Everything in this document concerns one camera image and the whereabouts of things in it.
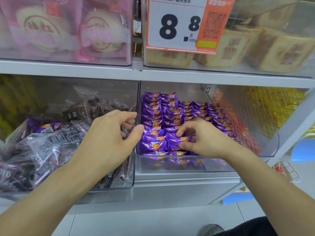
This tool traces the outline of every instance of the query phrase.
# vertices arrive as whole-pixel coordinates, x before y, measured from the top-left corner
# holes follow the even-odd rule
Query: yellow-green sticker
[[[215,48],[216,44],[217,42],[214,41],[199,40],[196,47]]]

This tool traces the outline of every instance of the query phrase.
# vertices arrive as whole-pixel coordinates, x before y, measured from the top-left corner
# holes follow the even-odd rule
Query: shoe
[[[202,227],[198,236],[213,236],[221,232],[224,232],[222,227],[218,226],[217,224],[208,224]]]

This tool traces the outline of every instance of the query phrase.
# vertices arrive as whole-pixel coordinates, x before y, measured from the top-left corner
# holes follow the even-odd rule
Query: qr code
[[[226,13],[209,11],[203,37],[217,39],[223,25],[225,25]]]

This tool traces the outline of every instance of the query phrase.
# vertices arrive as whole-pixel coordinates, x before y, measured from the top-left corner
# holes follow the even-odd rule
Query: hand
[[[233,151],[243,148],[233,139],[223,134],[219,129],[201,118],[194,118],[191,121],[185,122],[176,133],[176,136],[181,137],[196,133],[196,142],[181,142],[179,147],[186,151],[192,151],[208,158],[222,158],[226,160],[232,155]]]
[[[131,129],[136,116],[136,112],[114,110],[96,118],[69,163],[83,172],[92,172],[94,181],[99,181],[116,169],[140,141],[143,125],[134,127],[126,140],[120,131],[121,126]]]

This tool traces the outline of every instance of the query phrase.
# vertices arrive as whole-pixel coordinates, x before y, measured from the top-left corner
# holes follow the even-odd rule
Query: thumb
[[[186,151],[192,151],[192,152],[195,152],[194,149],[195,149],[195,143],[190,143],[190,142],[181,142],[179,143],[179,147],[183,150],[186,150]]]
[[[144,126],[142,124],[139,124],[135,126],[129,136],[127,137],[126,140],[124,140],[125,146],[132,150],[136,144],[141,140],[142,134],[144,131]]]

